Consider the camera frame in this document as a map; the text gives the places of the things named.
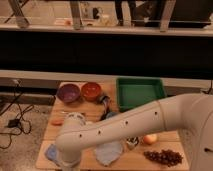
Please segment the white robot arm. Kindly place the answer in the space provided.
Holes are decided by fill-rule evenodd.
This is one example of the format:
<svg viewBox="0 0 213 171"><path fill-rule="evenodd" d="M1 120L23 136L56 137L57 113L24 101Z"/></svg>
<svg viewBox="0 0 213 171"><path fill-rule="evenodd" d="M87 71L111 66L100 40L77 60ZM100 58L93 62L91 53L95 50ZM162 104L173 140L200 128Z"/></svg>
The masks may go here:
<svg viewBox="0 0 213 171"><path fill-rule="evenodd" d="M152 101L93 124L72 112L56 137L56 156L63 171L73 171L89 147L179 129L192 135L189 171L213 171L213 95L199 93Z"/></svg>

